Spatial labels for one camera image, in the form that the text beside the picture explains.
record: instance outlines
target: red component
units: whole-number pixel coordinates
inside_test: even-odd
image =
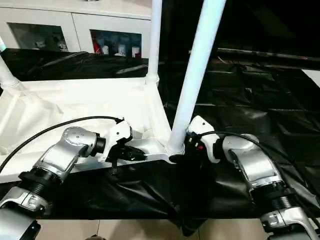
[[[95,54],[100,54],[100,53],[101,53],[101,51],[100,51],[100,46],[99,46],[99,44],[97,43],[96,38],[93,38],[92,41],[93,41],[93,50],[94,50],[94,53],[95,53]]]

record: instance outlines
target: robotic arm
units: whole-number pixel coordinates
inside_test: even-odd
[[[36,217],[47,215],[56,190],[67,178],[79,157],[108,156],[113,147],[132,139],[126,121],[115,125],[107,138],[81,127],[64,130],[59,142],[51,146],[32,169],[19,175],[21,182],[0,200],[0,239],[33,240],[41,226]]]
[[[196,116],[189,125],[189,142],[195,134],[214,131],[214,128]],[[246,137],[259,142],[247,134]],[[304,210],[297,204],[295,191],[286,185],[273,161],[253,142],[237,136],[219,138],[203,136],[209,160],[213,163],[227,160],[239,169],[248,186],[253,202],[259,208],[260,221],[270,240],[319,240]]]

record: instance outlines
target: glass cabinet door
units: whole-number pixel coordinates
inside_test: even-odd
[[[90,29],[96,54],[141,58],[141,34]]]
[[[60,26],[7,23],[21,49],[68,52],[68,47]]]
[[[1,7],[0,36],[7,48],[80,51],[70,12]]]
[[[82,51],[127,58],[148,58],[151,21],[73,13]]]

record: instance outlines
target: white pole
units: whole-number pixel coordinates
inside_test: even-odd
[[[14,88],[19,83],[20,81],[12,75],[5,61],[0,56],[0,87],[2,89]]]
[[[157,82],[158,63],[159,63],[159,45],[161,29],[162,0],[152,0],[150,50],[148,61],[147,81]]]
[[[182,91],[169,142],[171,155],[183,154],[184,140],[190,123],[226,0],[204,0],[186,69]]]

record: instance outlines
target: shelf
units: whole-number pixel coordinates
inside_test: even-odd
[[[48,10],[151,20],[152,0],[0,0],[0,8]]]

